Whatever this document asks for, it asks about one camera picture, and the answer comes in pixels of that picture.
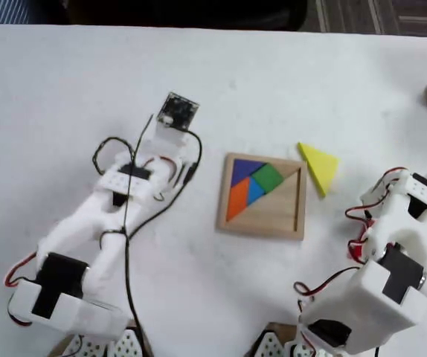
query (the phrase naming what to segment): yellow tangram piece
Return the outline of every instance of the yellow tangram piece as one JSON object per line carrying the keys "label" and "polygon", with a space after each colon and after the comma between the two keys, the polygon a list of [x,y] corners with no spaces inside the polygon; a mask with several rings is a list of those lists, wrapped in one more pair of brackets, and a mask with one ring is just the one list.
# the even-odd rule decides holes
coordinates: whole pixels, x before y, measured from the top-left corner
{"label": "yellow tangram piece", "polygon": [[308,162],[311,175],[323,197],[330,189],[331,181],[336,175],[339,160],[332,155],[319,151],[310,145],[298,143],[301,155]]}

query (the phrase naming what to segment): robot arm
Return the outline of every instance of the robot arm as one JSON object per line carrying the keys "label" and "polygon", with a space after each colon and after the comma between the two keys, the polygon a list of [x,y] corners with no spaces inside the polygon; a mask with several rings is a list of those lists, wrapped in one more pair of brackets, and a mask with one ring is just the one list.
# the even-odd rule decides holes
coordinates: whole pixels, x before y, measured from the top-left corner
{"label": "robot arm", "polygon": [[[390,183],[387,197],[369,213],[366,263],[343,286],[335,283],[318,295],[300,316],[304,335],[330,353],[381,346],[426,313],[427,179],[403,170]],[[364,205],[381,199],[374,190],[363,195]]]}
{"label": "robot arm", "polygon": [[[36,279],[20,281],[9,303],[10,314],[67,333],[108,340],[122,335],[129,316],[97,295],[123,261],[127,234],[159,209],[156,196],[173,196],[181,190],[189,171],[184,169],[192,165],[184,135],[197,108],[169,95],[154,137],[141,143],[135,165],[130,152],[118,154],[92,194],[39,241]],[[91,265],[69,257],[89,240],[100,243]]]}

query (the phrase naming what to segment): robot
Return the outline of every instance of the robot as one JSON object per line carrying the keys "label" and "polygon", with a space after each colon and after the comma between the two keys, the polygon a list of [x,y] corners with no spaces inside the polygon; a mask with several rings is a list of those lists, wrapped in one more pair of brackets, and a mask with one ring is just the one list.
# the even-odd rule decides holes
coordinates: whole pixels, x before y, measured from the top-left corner
{"label": "robot", "polygon": [[[8,305],[15,322],[22,326],[37,322],[66,334],[106,341],[118,340],[125,333],[131,316],[98,300],[97,294],[123,255],[129,253],[129,239],[149,221],[145,218],[163,212],[166,207],[159,210],[159,205],[169,202],[170,206],[192,179],[202,144],[188,128],[198,108],[198,104],[170,93],[156,118],[151,140],[143,140],[143,136],[152,117],[135,150],[120,138],[101,143],[93,162],[102,176],[92,194],[39,241],[35,254],[6,276],[5,285],[16,287]],[[186,135],[198,140],[196,160],[191,157],[195,150],[186,144]],[[120,141],[128,150],[117,154],[115,163],[104,171],[97,164],[97,154],[111,140]],[[91,239],[100,244],[100,253],[91,264],[68,256]],[[32,258],[36,261],[35,280],[11,280],[15,270]]]}
{"label": "robot", "polygon": [[348,268],[355,272],[345,285],[333,284],[321,294],[348,269],[313,290],[295,284],[310,298],[299,317],[301,337],[334,355],[373,348],[378,354],[377,347],[417,325],[427,311],[427,179],[398,167],[361,200],[363,205],[353,208],[366,216],[365,232],[354,242],[362,247],[361,256],[354,257],[361,267]]}

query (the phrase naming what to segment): dark background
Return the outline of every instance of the dark background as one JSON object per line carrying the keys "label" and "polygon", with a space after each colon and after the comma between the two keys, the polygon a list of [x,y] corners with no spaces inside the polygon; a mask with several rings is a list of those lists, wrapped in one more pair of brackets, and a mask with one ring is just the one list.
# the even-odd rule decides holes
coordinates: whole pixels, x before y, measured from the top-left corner
{"label": "dark background", "polygon": [[0,0],[0,23],[427,36],[427,0]]}

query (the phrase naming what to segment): white tabletop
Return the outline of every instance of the white tabletop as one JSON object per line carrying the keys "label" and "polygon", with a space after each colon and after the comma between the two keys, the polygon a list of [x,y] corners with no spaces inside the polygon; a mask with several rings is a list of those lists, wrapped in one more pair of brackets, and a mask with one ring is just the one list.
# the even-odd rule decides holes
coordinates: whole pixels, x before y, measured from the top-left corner
{"label": "white tabletop", "polygon": [[[239,357],[269,321],[296,321],[295,280],[351,264],[346,207],[389,167],[427,173],[426,84],[424,38],[0,26],[0,356],[43,356],[61,338],[11,323],[2,277],[89,194],[97,144],[134,141],[169,91],[200,104],[205,157],[132,244],[135,303],[156,357]],[[308,179],[304,241],[216,231],[225,154],[295,159],[299,141],[341,159],[326,199]],[[127,309],[121,272],[106,298]],[[427,316],[385,356],[427,356]]]}

